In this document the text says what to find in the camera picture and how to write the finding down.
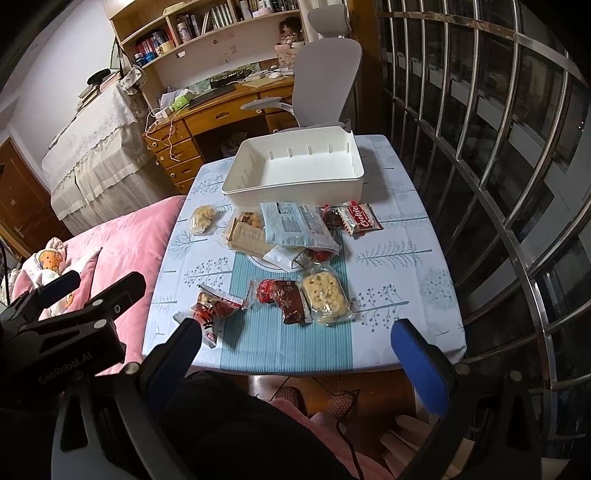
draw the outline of chair headrest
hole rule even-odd
[[[351,26],[347,19],[347,7],[344,5],[329,5],[310,10],[308,21],[312,28],[324,38],[351,33]]]

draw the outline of office chair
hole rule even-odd
[[[283,103],[281,97],[269,97],[241,109],[280,108],[295,117],[299,124],[295,129],[340,126],[350,132],[350,120],[341,121],[340,116],[361,64],[361,45],[350,38],[337,38],[351,32],[344,5],[311,10],[308,20],[325,38],[305,45],[295,58],[292,105]]]

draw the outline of wooden desk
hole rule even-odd
[[[291,103],[293,83],[293,77],[287,77],[259,88],[236,85],[236,90],[231,93],[192,110],[181,110],[173,117],[172,133],[170,122],[162,122],[149,138],[144,134],[144,140],[156,154],[156,163],[164,169],[177,190],[186,194],[201,166],[219,159],[211,154],[217,149],[217,144],[212,146],[215,142],[204,138],[202,134],[252,118],[265,119],[266,131],[260,132],[261,135],[297,127],[296,119],[286,111],[274,108],[264,111],[240,110],[245,103],[265,97],[280,96],[284,102]],[[261,122],[258,124],[257,131],[260,131]]]

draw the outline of gray chair backrest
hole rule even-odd
[[[322,35],[344,34],[349,27],[344,5],[311,10],[308,19]],[[301,48],[295,58],[292,95],[294,116],[301,127],[339,121],[361,54],[361,45],[350,38],[321,38]]]

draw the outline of drawer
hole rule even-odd
[[[240,110],[242,105],[253,100],[257,100],[256,94],[235,98],[189,115],[185,117],[184,121],[189,132],[192,135],[197,135],[222,125],[232,124],[262,114],[262,111],[257,113],[255,110]]]
[[[199,150],[195,146],[195,142],[191,138],[173,145],[172,151],[175,158],[179,161],[170,158],[170,147],[156,153],[156,162],[161,164],[164,168],[173,167],[180,162],[191,160],[192,158],[199,156]]]
[[[156,140],[146,138],[145,140],[148,148],[153,152],[159,152],[160,150],[169,148],[170,145],[174,145],[176,143],[182,142],[183,140],[191,138],[191,134],[189,133],[189,130],[187,130],[187,127],[182,120],[177,120],[173,123],[173,133],[170,135],[170,143],[168,142],[169,132],[170,126],[167,125],[151,133],[150,136]]]
[[[286,128],[295,128],[298,126],[296,118],[289,112],[279,110],[279,113],[270,113],[267,115],[267,125],[272,134]]]
[[[188,180],[182,181],[181,183],[176,183],[174,186],[177,188],[178,192],[181,195],[186,195],[189,193],[189,190],[191,189],[191,185],[193,185],[194,180],[195,180],[195,178],[188,179]]]
[[[201,165],[203,165],[201,158],[194,158],[189,161],[178,163],[174,167],[167,168],[164,171],[173,183],[180,183],[197,176]]]
[[[273,88],[271,90],[266,90],[264,92],[259,93],[259,96],[261,98],[281,97],[282,102],[289,103],[291,105],[291,94],[293,93],[293,91],[294,91],[294,86],[288,85],[286,87],[279,87],[279,88]],[[285,112],[285,110],[281,110],[280,108],[265,108],[265,113],[278,113],[278,112]]]

